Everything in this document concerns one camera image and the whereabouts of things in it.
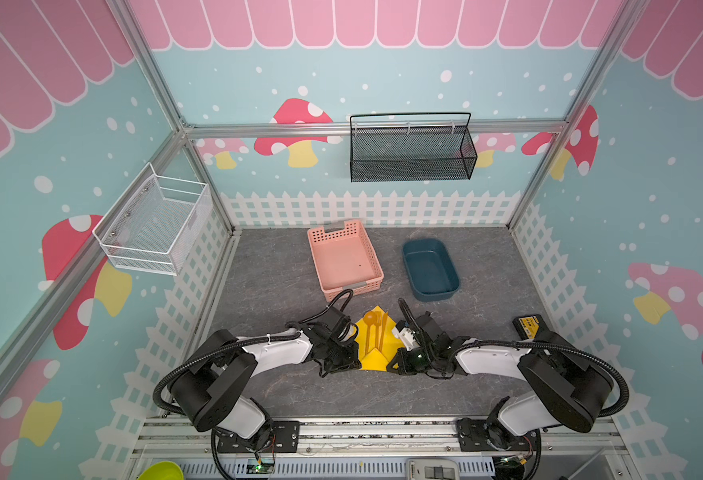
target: lime green bowl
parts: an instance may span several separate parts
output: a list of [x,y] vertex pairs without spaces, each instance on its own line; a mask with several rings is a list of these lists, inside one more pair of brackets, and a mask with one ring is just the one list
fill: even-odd
[[165,461],[148,467],[138,480],[184,480],[184,473],[178,464]]

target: yellow label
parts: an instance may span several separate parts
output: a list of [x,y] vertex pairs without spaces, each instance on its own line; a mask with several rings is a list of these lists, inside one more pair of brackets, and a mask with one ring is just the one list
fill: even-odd
[[538,320],[534,316],[525,316],[519,319],[519,324],[522,325],[522,329],[525,331],[527,338],[533,339],[538,333]]

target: black battery pack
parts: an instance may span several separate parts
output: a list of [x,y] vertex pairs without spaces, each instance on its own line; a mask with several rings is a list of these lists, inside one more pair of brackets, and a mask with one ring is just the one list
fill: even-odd
[[549,330],[546,322],[543,321],[543,317],[537,313],[519,316],[512,320],[511,324],[514,325],[514,329],[519,334],[521,340],[532,340],[536,338],[538,332]]

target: pink plastic basket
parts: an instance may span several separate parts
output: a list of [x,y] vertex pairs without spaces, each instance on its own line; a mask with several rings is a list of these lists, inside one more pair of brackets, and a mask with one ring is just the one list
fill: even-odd
[[347,288],[355,295],[381,288],[384,273],[360,220],[312,228],[308,243],[328,302]]

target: gray marble surface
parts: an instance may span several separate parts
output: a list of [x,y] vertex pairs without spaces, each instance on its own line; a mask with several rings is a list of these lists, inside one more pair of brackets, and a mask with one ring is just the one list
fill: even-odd
[[[515,316],[545,315],[532,280],[505,228],[367,228],[384,280],[376,292],[355,296],[346,312],[359,320],[380,305],[401,319],[397,298],[415,316],[424,310],[451,336],[516,340]],[[461,277],[449,300],[414,299],[402,261],[411,239],[441,240]],[[306,230],[243,230],[226,279],[213,330],[239,336],[284,330],[325,306],[312,262]],[[529,390],[521,380],[493,375],[397,376],[387,372],[339,372],[319,378],[318,366],[283,366],[253,377],[245,395],[273,416],[487,415],[501,397]]]

